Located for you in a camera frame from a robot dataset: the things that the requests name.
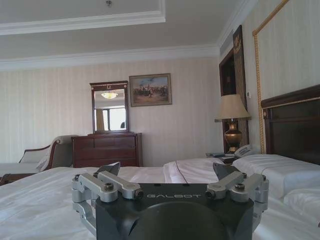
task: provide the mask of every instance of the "white pillow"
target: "white pillow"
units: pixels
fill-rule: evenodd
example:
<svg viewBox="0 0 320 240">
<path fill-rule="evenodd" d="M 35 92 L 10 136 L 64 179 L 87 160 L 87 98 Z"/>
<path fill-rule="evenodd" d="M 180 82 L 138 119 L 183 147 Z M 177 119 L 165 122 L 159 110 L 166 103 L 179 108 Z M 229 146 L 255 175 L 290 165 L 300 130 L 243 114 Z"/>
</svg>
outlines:
<svg viewBox="0 0 320 240">
<path fill-rule="evenodd" d="M 49 164 L 49 151 L 41 158 L 38 165 L 36 166 L 36 169 L 38 169 L 40 172 L 44 171 L 46 167 Z"/>
<path fill-rule="evenodd" d="M 294 189 L 320 186 L 320 166 L 280 155 L 256 154 L 234 161 L 241 172 L 263 174 L 269 179 L 269 194 L 282 198 Z"/>
<path fill-rule="evenodd" d="M 283 202 L 320 228 L 320 186 L 293 190 Z"/>
</svg>

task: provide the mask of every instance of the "wooden mirror frame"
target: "wooden mirror frame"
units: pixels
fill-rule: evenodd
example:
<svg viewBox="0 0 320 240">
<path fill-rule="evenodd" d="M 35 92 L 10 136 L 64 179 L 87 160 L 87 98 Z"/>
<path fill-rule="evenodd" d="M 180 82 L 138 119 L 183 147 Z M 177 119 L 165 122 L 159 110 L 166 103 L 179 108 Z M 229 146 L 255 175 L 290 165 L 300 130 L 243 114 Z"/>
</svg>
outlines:
<svg viewBox="0 0 320 240">
<path fill-rule="evenodd" d="M 128 81 L 108 81 L 108 82 L 93 82 L 91 86 L 91 100 L 92 100 L 92 131 L 93 134 L 113 134 L 113 133 L 127 133 L 130 132 L 129 121 L 129 105 L 128 105 Z M 125 130 L 104 130 L 96 131 L 95 123 L 95 92 L 108 90 L 124 90 L 124 108 L 125 108 Z"/>
</svg>

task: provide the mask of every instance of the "ceiling light fixture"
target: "ceiling light fixture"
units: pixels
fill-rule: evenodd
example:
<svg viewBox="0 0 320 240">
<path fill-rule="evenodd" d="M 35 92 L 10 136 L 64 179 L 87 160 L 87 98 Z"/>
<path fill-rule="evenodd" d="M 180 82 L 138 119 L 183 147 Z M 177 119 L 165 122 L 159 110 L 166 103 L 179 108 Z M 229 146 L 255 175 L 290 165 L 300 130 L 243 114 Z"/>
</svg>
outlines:
<svg viewBox="0 0 320 240">
<path fill-rule="evenodd" d="M 118 93 L 115 92 L 104 92 L 101 93 L 101 96 L 105 99 L 115 99 L 118 96 Z"/>
<path fill-rule="evenodd" d="M 111 6 L 112 6 L 112 1 L 108 0 L 108 1 L 106 1 L 105 3 L 106 3 L 106 5 L 107 5 L 109 8 L 111 8 Z"/>
</svg>

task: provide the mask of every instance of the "brass lamp base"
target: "brass lamp base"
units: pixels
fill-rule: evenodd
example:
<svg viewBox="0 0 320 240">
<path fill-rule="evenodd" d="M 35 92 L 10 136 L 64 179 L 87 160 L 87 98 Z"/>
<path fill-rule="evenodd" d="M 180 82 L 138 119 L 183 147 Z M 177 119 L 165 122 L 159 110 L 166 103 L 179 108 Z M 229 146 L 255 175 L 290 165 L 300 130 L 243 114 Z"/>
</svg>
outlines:
<svg viewBox="0 0 320 240">
<path fill-rule="evenodd" d="M 229 145 L 228 154 L 234 154 L 240 146 L 242 133 L 237 129 L 237 122 L 231 120 L 228 122 L 229 130 L 224 133 L 224 138 Z"/>
</svg>

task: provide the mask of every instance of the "framed painting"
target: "framed painting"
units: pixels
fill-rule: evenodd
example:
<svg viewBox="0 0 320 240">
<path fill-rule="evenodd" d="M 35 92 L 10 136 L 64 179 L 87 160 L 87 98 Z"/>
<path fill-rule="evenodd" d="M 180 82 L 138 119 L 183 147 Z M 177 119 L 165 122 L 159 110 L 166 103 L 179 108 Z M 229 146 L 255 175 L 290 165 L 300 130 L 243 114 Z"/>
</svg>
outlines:
<svg viewBox="0 0 320 240">
<path fill-rule="evenodd" d="M 170 73 L 130 76 L 131 107 L 170 105 Z"/>
</svg>

